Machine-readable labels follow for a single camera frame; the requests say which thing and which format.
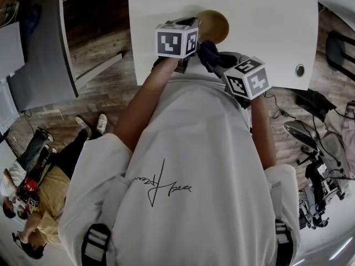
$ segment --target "man in yellow shirt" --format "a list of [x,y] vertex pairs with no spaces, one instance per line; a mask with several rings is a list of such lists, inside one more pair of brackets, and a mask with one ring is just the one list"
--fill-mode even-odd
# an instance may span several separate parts
[[39,184],[39,206],[33,209],[24,230],[18,232],[22,249],[34,259],[43,256],[47,243],[60,244],[58,224],[75,165],[88,136],[91,134],[90,140],[101,137],[107,125],[104,114],[100,115],[95,131],[91,131],[81,117],[77,116],[76,121],[82,130],[72,143],[46,165]]

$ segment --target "white cube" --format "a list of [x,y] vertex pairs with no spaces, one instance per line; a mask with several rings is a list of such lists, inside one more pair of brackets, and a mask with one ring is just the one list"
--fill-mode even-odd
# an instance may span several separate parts
[[185,58],[196,52],[199,28],[160,24],[155,29],[155,55]]
[[265,71],[265,63],[256,57],[225,71],[222,81],[226,83],[227,92],[249,100],[271,88]]

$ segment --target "person in white shirt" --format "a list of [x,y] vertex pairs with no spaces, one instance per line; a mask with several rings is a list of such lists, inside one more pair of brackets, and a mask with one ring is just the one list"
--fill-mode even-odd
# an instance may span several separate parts
[[[4,170],[3,176],[0,178],[0,193],[3,197],[3,212],[6,217],[14,218],[16,216],[13,206],[16,203],[16,188],[36,165],[41,150],[49,142],[53,142],[53,136],[45,130],[37,128],[25,152],[16,159],[9,169]],[[19,206],[18,213],[25,214],[24,208]]]
[[[218,79],[169,82],[177,64],[158,64],[113,134],[84,145],[59,224],[64,249],[82,264],[83,238],[120,177],[116,265],[289,265],[300,246],[297,181],[276,163],[264,96],[251,101],[251,135],[247,111]],[[289,231],[284,263],[277,217]]]

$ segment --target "fluorescent light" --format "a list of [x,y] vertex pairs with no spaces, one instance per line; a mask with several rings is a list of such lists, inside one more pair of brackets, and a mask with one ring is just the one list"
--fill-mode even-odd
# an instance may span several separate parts
[[303,259],[303,260],[301,260],[301,261],[297,262],[296,264],[294,264],[294,265],[292,265],[292,266],[299,265],[299,264],[301,264],[303,261],[305,261],[305,260]]
[[338,251],[336,251],[334,253],[333,256],[330,257],[329,261],[334,259],[341,251],[343,251],[343,249],[349,244],[349,242],[352,240],[353,238],[349,238],[339,249]]

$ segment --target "yellow shirt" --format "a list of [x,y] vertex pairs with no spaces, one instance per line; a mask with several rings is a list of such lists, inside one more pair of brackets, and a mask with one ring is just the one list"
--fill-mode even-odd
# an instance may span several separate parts
[[[50,165],[47,165],[43,174],[45,175]],[[58,224],[63,213],[65,198],[69,188],[70,179],[57,166],[45,176],[39,186],[39,206],[33,211],[42,215],[38,225],[43,240],[46,243],[60,244],[58,237]]]

